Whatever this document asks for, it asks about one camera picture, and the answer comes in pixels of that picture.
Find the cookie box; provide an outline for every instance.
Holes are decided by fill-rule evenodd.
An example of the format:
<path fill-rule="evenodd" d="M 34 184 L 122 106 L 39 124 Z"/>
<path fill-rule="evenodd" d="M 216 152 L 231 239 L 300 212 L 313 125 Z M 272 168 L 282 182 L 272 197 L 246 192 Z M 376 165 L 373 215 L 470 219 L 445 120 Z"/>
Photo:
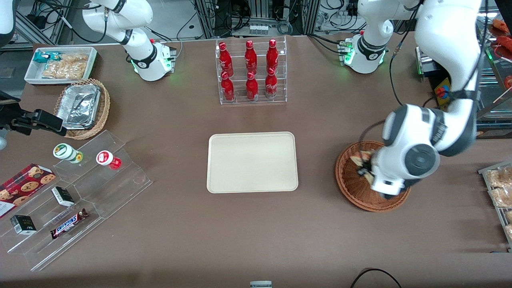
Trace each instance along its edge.
<path fill-rule="evenodd" d="M 55 179 L 55 174 L 43 166 L 30 164 L 0 185 L 0 218 Z"/>

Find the pastry display rack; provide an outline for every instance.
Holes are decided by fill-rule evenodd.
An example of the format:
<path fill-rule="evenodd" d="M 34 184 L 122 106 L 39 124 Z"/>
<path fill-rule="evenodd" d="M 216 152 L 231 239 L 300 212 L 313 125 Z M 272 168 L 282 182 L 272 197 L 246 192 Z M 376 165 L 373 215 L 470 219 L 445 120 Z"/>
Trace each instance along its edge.
<path fill-rule="evenodd" d="M 5 249 L 9 253 L 23 254 L 31 270 L 39 271 L 151 185 L 153 182 L 131 160 L 123 146 L 123 141 L 105 130 L 77 149 L 84 156 L 80 163 L 63 160 L 54 165 L 57 178 L 0 219 L 0 238 Z M 99 165 L 96 155 L 102 150 L 120 158 L 121 167 L 112 170 Z M 59 205 L 51 191 L 55 186 L 66 188 L 75 204 L 71 207 Z M 52 239 L 50 231 L 82 209 L 89 216 Z M 30 216 L 37 232 L 16 234 L 10 221 L 14 215 Z"/>
<path fill-rule="evenodd" d="M 275 76 L 278 79 L 277 93 L 275 98 L 265 97 L 265 78 L 267 77 L 267 51 L 268 42 L 271 39 L 277 41 L 278 50 L 278 69 L 275 72 Z M 258 70 L 256 73 L 256 81 L 258 82 L 259 97 L 258 101 L 251 102 L 247 99 L 247 90 L 245 82 L 247 80 L 247 68 L 245 67 L 245 41 L 238 38 L 226 38 L 217 40 L 215 48 L 215 60 L 217 63 L 217 82 L 219 84 L 219 98 L 221 104 L 258 104 L 258 103 L 276 103 L 286 102 L 288 99 L 288 90 L 286 86 L 286 80 L 288 77 L 287 73 L 287 46 L 286 37 L 258 37 L 251 38 L 254 43 L 254 50 L 258 56 Z M 221 87 L 221 65 L 219 61 L 220 50 L 219 43 L 226 43 L 226 48 L 229 54 L 231 54 L 231 60 L 233 63 L 233 76 L 231 81 L 234 87 L 234 101 L 228 102 L 222 93 Z"/>
<path fill-rule="evenodd" d="M 491 194 L 490 194 L 490 191 L 493 189 L 491 186 L 490 186 L 490 182 L 487 178 L 487 171 L 490 171 L 490 170 L 496 170 L 498 168 L 502 168 L 502 167 L 507 167 L 507 166 L 512 166 L 512 161 L 507 161 L 507 162 L 502 162 L 502 163 L 499 163 L 499 164 L 496 164 L 494 166 L 490 166 L 490 167 L 487 167 L 487 168 L 484 168 L 484 169 L 481 169 L 481 170 L 478 170 L 478 173 L 482 175 L 483 177 L 483 180 L 485 181 L 485 185 L 487 186 L 487 192 L 489 192 L 489 196 L 492 198 Z M 496 212 L 498 213 L 498 218 L 500 219 L 500 222 L 501 222 L 501 226 L 504 228 L 506 225 L 509 225 L 509 224 L 512 224 L 512 223 L 509 223 L 508 220 L 506 219 L 505 217 L 505 213 L 507 211 L 512 211 L 512 207 L 511 208 L 500 208 L 500 207 L 494 207 L 496 209 Z M 509 253 L 512 253 L 512 238 L 507 234 L 505 233 L 506 235 L 506 238 L 508 240 L 508 245 L 509 245 L 509 249 L 508 249 L 508 252 Z"/>

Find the small black box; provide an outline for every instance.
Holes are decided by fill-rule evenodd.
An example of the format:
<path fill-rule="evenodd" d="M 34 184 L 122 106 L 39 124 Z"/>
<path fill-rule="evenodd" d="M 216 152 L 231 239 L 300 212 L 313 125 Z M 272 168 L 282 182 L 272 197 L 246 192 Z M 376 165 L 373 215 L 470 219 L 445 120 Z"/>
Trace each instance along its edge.
<path fill-rule="evenodd" d="M 71 195 L 69 194 L 68 190 L 66 190 L 62 187 L 56 186 L 56 187 L 52 188 L 52 193 L 60 205 L 70 207 L 75 204 L 75 201 L 73 200 L 73 197 L 71 197 Z"/>
<path fill-rule="evenodd" d="M 37 232 L 37 229 L 35 228 L 30 216 L 14 215 L 11 218 L 11 223 L 14 226 L 14 231 L 16 231 L 16 234 L 32 235 Z"/>

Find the snickers bar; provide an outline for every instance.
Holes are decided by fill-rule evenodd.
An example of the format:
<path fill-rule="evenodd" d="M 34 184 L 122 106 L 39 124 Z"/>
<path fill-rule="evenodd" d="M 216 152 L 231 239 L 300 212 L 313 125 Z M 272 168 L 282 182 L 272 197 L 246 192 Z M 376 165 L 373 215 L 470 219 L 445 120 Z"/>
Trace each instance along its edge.
<path fill-rule="evenodd" d="M 89 216 L 89 214 L 87 214 L 85 208 L 82 209 L 82 211 L 73 215 L 73 217 L 71 217 L 68 221 L 64 222 L 62 225 L 60 225 L 56 229 L 50 231 L 50 234 L 52 234 L 52 238 L 56 239 L 57 237 L 59 237 L 64 232 L 71 229 L 71 227 L 78 224 L 80 221 L 84 220 L 88 216 Z"/>

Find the aluminum foil container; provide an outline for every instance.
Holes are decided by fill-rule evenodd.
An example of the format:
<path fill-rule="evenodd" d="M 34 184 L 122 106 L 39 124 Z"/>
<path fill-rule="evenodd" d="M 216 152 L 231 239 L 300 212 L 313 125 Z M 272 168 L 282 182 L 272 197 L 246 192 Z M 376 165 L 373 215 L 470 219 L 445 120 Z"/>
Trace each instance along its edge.
<path fill-rule="evenodd" d="M 64 90 L 57 117 L 69 130 L 87 130 L 94 126 L 101 89 L 94 84 L 69 86 Z"/>

